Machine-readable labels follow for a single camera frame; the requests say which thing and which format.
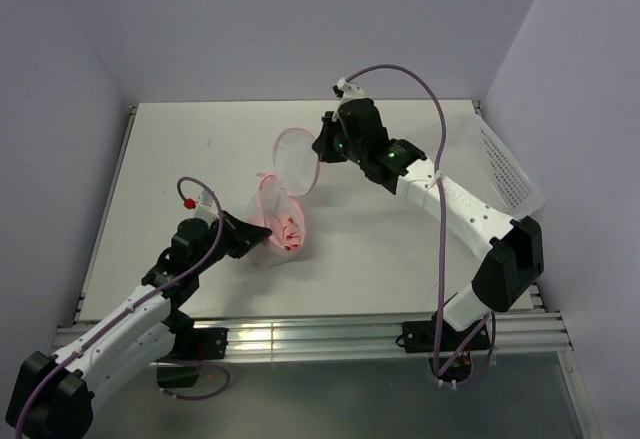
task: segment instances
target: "wall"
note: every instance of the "wall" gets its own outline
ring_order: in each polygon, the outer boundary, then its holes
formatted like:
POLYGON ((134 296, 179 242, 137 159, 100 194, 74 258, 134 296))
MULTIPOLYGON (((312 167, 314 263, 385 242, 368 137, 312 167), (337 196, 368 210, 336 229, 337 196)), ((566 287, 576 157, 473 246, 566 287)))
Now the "wall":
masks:
MULTIPOLYGON (((330 98, 341 75, 411 65, 484 97, 532 0, 67 0, 135 101, 330 98)), ((380 74, 378 96, 422 97, 380 74)))
MULTIPOLYGON (((79 292, 126 114, 63 0, 0 0, 0 25, 0 411, 6 411, 20 363, 35 349, 49 350, 79 292)), ((9 434, 2 421, 0 436, 9 434)))
POLYGON ((535 0, 487 120, 547 196, 543 286, 606 437, 640 428, 640 0, 535 0))

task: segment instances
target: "pink mesh bag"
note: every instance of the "pink mesh bag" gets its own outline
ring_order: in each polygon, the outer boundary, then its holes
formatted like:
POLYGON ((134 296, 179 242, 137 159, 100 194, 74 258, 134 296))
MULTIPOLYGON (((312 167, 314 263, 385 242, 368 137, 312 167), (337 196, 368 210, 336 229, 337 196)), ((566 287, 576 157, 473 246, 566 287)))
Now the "pink mesh bag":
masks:
POLYGON ((285 129, 273 146, 273 174, 262 177, 244 214, 244 220, 271 229, 269 239, 249 253, 264 267, 296 256, 307 235, 298 197, 309 193, 318 180, 320 163, 311 149, 314 136, 304 129, 285 129))

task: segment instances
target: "cable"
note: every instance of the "cable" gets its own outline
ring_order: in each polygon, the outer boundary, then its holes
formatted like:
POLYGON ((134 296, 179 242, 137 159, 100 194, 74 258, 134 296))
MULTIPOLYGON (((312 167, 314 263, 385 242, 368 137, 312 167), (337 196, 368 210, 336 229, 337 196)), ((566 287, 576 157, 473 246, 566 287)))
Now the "cable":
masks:
POLYGON ((179 360, 173 360, 173 359, 166 359, 166 360, 163 359, 162 362, 166 362, 168 364, 176 364, 178 366, 212 367, 213 369, 217 369, 218 371, 222 372, 225 376, 224 384, 222 384, 222 386, 220 386, 218 389, 216 389, 213 392, 210 392, 208 394, 203 394, 201 396, 185 396, 184 394, 178 394, 177 392, 173 392, 168 389, 160 389, 163 394, 166 394, 167 396, 172 397, 173 399, 179 399, 181 401, 205 401, 207 399, 211 399, 212 397, 215 397, 221 394, 222 392, 226 391, 229 388, 229 384, 231 384, 231 373, 229 372, 229 369, 227 369, 224 366, 221 366, 220 364, 216 364, 212 361, 179 361, 179 360))
POLYGON ((211 254, 214 253, 218 244, 220 243, 220 239, 222 238, 222 224, 223 224, 223 212, 222 206, 220 205, 220 201, 216 194, 211 190, 209 186, 207 186, 204 182, 199 179, 195 179, 193 177, 185 176, 181 177, 176 184, 178 188, 178 194, 180 197, 185 200, 184 194, 182 193, 182 184, 184 182, 193 182, 198 186, 202 187, 212 198, 213 202, 216 205, 216 209, 218 212, 218 231, 216 232, 216 237, 211 245, 211 248, 207 251, 207 253, 200 259, 196 264, 191 266, 189 269, 184 271, 182 274, 179 274, 169 282, 162 284, 161 286, 155 288, 153 291, 142 296, 140 299, 135 301, 131 308, 126 308, 122 310, 119 314, 117 314, 111 321, 105 324, 99 331, 97 331, 92 337, 90 337, 76 352, 73 352, 69 355, 65 360, 63 360, 60 364, 58 364, 49 374, 47 374, 44 379, 36 386, 33 390, 29 398, 24 403, 22 410, 20 411, 20 416, 18 416, 18 421, 16 423, 16 439, 22 439, 22 433, 24 431, 24 424, 27 420, 27 415, 33 404, 35 403, 38 395, 42 392, 42 390, 46 387, 46 385, 51 382, 51 380, 58 374, 60 371, 69 366, 73 361, 75 361, 78 357, 80 357, 87 349, 93 346, 96 342, 102 339, 107 333, 109 333, 115 326, 117 326, 125 317, 129 314, 132 314, 138 307, 147 302, 152 297, 157 296, 165 289, 176 285, 178 282, 182 281, 184 278, 190 276, 194 272, 196 272, 206 261, 211 257, 211 254))
MULTIPOLYGON (((371 71, 377 71, 379 69, 392 69, 395 71, 403 72, 409 77, 413 78, 418 84, 420 84, 436 107, 438 111, 438 118, 440 119, 440 144, 438 145, 438 150, 436 152, 436 157, 433 160, 434 164, 434 177, 436 177, 436 185, 438 186, 438 196, 440 198, 440 246, 439 246, 439 254, 438 254, 438 309, 436 313, 436 335, 435 335, 435 343, 433 346, 433 363, 436 367, 436 371, 434 371, 436 377, 442 376, 447 369, 451 365, 451 363, 455 360, 455 358, 460 355, 460 353, 464 350, 464 346, 466 346, 473 336, 477 334, 482 326, 486 324, 488 316, 485 316, 484 319, 480 322, 480 324, 473 329, 473 331, 467 336, 467 338, 462 342, 460 346, 454 351, 448 361, 445 362, 443 367, 439 367, 440 364, 440 342, 442 340, 442 325, 444 322, 444 295, 445 295, 445 263, 446 263, 446 243, 447 243, 447 205, 446 205, 446 197, 444 192, 444 186, 442 185, 442 176, 438 174, 440 171, 440 161, 442 159, 442 153, 444 152, 444 146, 447 141, 447 124, 444 118, 444 112, 442 111, 442 106, 440 105, 440 101, 431 90, 431 88, 424 82, 420 76, 416 73, 410 71, 409 69, 398 66, 396 64, 378 64, 376 66, 366 67, 349 77, 347 77, 346 81, 351 82, 352 80, 360 77, 363 74, 371 71)), ((491 359, 491 354, 493 352, 493 348, 490 349, 487 354, 487 361, 491 359)))

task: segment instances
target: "purple cable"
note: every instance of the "purple cable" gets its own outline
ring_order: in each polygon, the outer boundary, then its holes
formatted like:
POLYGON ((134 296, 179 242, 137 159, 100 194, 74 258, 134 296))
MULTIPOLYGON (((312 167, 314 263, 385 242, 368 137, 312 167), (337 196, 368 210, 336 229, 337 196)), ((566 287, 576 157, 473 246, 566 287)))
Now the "purple cable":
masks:
MULTIPOLYGON (((446 264, 446 243, 447 243, 447 205, 446 205, 444 186, 442 185, 442 178, 437 173, 440 170, 440 161, 442 159, 442 153, 444 152, 444 146, 447 141, 447 124, 444 119, 444 112, 442 111, 442 106, 440 105, 440 101, 438 101, 438 98, 436 97, 434 92, 427 85, 427 83, 424 82, 417 74, 415 74, 414 72, 410 71, 405 67, 398 66, 396 64, 378 64, 376 66, 366 67, 356 72, 355 74, 350 75, 349 77, 347 77, 346 81, 351 82, 352 80, 356 79, 357 77, 360 77, 363 74, 366 74, 367 72, 376 71, 379 69, 393 69, 396 71, 400 71, 412 77, 415 81, 417 81, 423 87, 423 89, 427 91, 427 94, 429 94, 429 96, 431 97, 431 100, 433 100, 433 104, 436 106, 436 110, 438 111, 438 118, 440 119, 440 130, 441 130, 440 145, 438 146, 436 157, 433 160, 434 175, 436 177, 436 185, 438 186, 438 195, 440 197, 440 251, 438 254, 438 310, 436 313, 436 337, 435 337, 435 342, 433 346, 433 364, 436 369, 434 373, 436 377, 439 377, 439 376, 442 376, 445 372, 447 372, 447 369, 449 369, 453 361, 456 360, 456 358, 464 351, 464 348, 466 347, 466 345, 486 324, 489 316, 484 317, 484 319, 480 322, 480 324, 476 326, 473 329, 473 331, 471 331, 471 333, 467 336, 467 338, 464 341, 462 341, 460 346, 458 346, 458 348, 453 352, 451 357, 445 362, 444 366, 440 367, 440 342, 442 340, 442 324, 444 322, 444 304, 445 304, 444 287, 445 287, 445 264, 446 264)), ((492 332, 492 342, 489 347, 489 352, 487 353, 487 360, 486 360, 487 363, 491 359, 491 355, 493 354, 493 350, 495 348, 494 346, 495 346, 495 332, 492 332)), ((475 375, 472 374, 471 376, 469 376, 469 378, 467 378, 463 382, 469 381, 469 379, 471 379, 472 377, 475 377, 475 375)))
POLYGON ((169 391, 167 389, 162 389, 163 394, 166 394, 167 396, 170 396, 174 399, 180 399, 181 401, 205 401, 207 399, 211 399, 212 397, 215 397, 221 394, 222 392, 226 391, 229 388, 229 384, 231 384, 231 373, 229 372, 229 369, 211 361, 178 361, 173 359, 163 359, 161 362, 166 362, 168 364, 176 364, 178 366, 211 367, 213 369, 217 369, 218 371, 222 372, 225 376, 224 384, 222 384, 222 386, 220 386, 215 391, 210 392, 208 394, 203 394, 202 396, 185 396, 184 394, 178 394, 177 392, 169 391))
POLYGON ((33 390, 31 395, 27 399, 27 401, 24 403, 24 406, 22 407, 22 410, 20 411, 20 416, 18 417, 18 421, 16 423, 16 439, 22 439, 22 433, 24 431, 24 423, 27 420, 27 415, 28 415, 29 411, 33 407, 33 404, 35 403, 38 395, 42 392, 42 390, 46 387, 46 385, 56 376, 56 374, 58 374, 60 371, 65 369, 67 366, 69 366, 73 361, 75 361, 78 357, 80 357, 80 355, 82 355, 82 353, 84 351, 86 351, 91 346, 93 346, 96 342, 98 342, 100 339, 102 339, 115 326, 117 326, 120 323, 120 321, 122 321, 125 317, 127 317, 129 314, 131 314, 133 312, 133 310, 135 310, 138 307, 140 307, 142 304, 147 302, 152 297, 157 296, 158 294, 160 294, 165 289, 174 286, 178 282, 182 281, 185 277, 188 277, 191 274, 193 274, 195 271, 197 271, 209 259, 209 257, 211 257, 211 254, 213 254, 214 251, 216 250, 216 248, 218 247, 218 244, 220 243, 220 239, 222 238, 222 224, 224 222, 222 220, 223 212, 222 212, 222 206, 220 205, 220 201, 218 200, 216 194, 213 192, 213 190, 211 190, 211 188, 209 186, 207 186, 204 182, 200 181, 199 179, 195 179, 195 178, 189 177, 189 176, 181 177, 178 180, 178 183, 176 185, 177 188, 178 188, 178 194, 180 195, 180 198, 182 198, 183 200, 185 199, 185 196, 182 193, 182 183, 183 182, 193 182, 194 184, 197 184, 198 186, 202 187, 202 189, 204 189, 205 192, 207 192, 212 197, 213 202, 216 205, 216 209, 217 209, 217 212, 218 212, 218 231, 216 232, 216 237, 215 237, 215 239, 213 241, 213 244, 211 245, 211 248, 202 257, 202 259, 200 259, 196 264, 191 266, 189 269, 184 271, 182 274, 179 274, 178 276, 176 276, 175 278, 173 278, 169 282, 166 282, 165 284, 155 288, 154 290, 152 290, 149 293, 147 293, 144 296, 142 296, 140 299, 138 299, 136 302, 133 303, 133 308, 132 309, 124 309, 123 311, 121 311, 111 321, 109 321, 99 331, 97 331, 92 337, 90 337, 80 347, 79 352, 74 352, 71 355, 69 355, 69 357, 67 357, 65 360, 63 360, 49 374, 47 374, 44 377, 44 379, 42 379, 40 384, 38 384, 36 386, 36 388, 33 390))

